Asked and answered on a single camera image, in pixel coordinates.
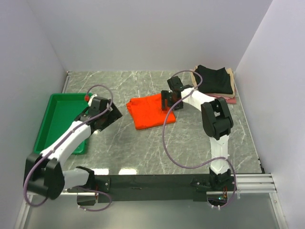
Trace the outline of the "orange t-shirt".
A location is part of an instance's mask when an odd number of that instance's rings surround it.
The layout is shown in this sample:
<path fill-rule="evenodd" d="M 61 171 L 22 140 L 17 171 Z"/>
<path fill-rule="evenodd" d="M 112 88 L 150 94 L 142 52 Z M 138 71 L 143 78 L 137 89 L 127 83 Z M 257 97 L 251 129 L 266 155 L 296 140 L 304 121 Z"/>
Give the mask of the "orange t-shirt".
<path fill-rule="evenodd" d="M 169 108 L 162 110 L 161 94 L 132 98 L 126 107 L 136 130 L 163 125 L 169 110 Z"/>

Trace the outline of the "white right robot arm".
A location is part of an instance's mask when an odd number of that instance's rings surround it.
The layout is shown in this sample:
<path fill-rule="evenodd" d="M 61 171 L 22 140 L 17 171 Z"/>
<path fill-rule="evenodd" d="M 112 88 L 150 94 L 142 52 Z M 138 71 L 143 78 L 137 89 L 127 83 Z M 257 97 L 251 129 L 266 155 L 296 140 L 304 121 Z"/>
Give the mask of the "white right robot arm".
<path fill-rule="evenodd" d="M 182 109 L 183 102 L 201 111 L 203 129 L 210 139 L 212 161 L 209 168 L 209 182 L 214 190 L 222 190 L 234 181 L 228 159 L 228 140 L 234 125 L 227 102 L 224 98 L 214 98 L 196 90 L 191 85 L 183 85 L 178 76 L 167 80 L 169 91 L 161 91 L 162 110 L 170 112 Z"/>

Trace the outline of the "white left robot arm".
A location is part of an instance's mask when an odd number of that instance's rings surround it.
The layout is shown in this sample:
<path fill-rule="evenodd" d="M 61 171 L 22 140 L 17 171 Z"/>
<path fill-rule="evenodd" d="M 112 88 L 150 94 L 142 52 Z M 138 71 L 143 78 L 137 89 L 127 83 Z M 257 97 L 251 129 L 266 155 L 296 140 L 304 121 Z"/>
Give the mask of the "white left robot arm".
<path fill-rule="evenodd" d="M 88 106 L 73 120 L 68 130 L 40 154 L 30 154 L 25 163 L 23 194 L 29 191 L 56 199 L 63 190 L 80 187 L 89 192 L 96 188 L 92 169 L 62 167 L 74 150 L 95 131 L 102 131 L 122 117 L 113 100 L 98 96 L 89 98 Z"/>

